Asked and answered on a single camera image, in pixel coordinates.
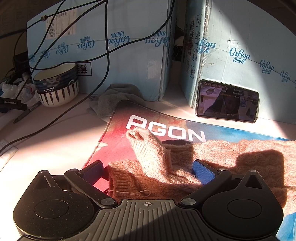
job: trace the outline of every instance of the pen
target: pen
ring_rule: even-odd
[[[13,123],[19,122],[21,119],[23,119],[25,116],[27,116],[31,111],[35,110],[39,105],[41,105],[41,102],[38,101],[36,104],[32,105],[30,108],[25,110],[23,113],[21,113],[14,121]]]

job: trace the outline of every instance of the person on phone screen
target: person on phone screen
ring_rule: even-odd
[[[223,119],[239,120],[240,98],[220,92],[215,102],[207,108],[204,115]]]

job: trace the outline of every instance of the cardboard box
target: cardboard box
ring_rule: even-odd
[[[67,0],[60,10],[76,7],[90,0]],[[171,0],[118,0],[108,2],[109,50],[130,41],[150,35],[167,19]],[[69,10],[57,15],[44,44],[31,60],[34,67],[43,51],[84,11],[97,3]],[[43,11],[30,21],[31,25],[43,15],[55,13],[59,3]],[[65,61],[82,61],[106,53],[105,4],[83,16],[43,57],[37,68],[47,68]],[[52,17],[39,22],[27,31],[29,55],[35,52]],[[96,94],[102,94],[111,83],[136,85],[145,100],[158,101],[162,98],[169,79],[173,33],[176,13],[168,24],[154,37],[130,44],[110,54],[110,70],[104,84]],[[80,92],[90,93],[101,82],[107,69],[107,57],[79,64]]]
[[[188,0],[180,84],[195,108],[198,83],[259,92],[258,117],[296,123],[296,36],[247,0]]]

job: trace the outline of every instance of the ridged black surface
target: ridged black surface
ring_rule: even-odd
[[[226,241],[206,226],[195,210],[173,200],[123,200],[101,210],[93,223],[66,241]],[[277,240],[274,237],[265,241]],[[19,241],[30,241],[22,237]]]

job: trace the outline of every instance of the blue gripper pad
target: blue gripper pad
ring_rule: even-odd
[[[217,175],[217,171],[201,160],[195,160],[192,165],[192,173],[203,184],[207,184]]]

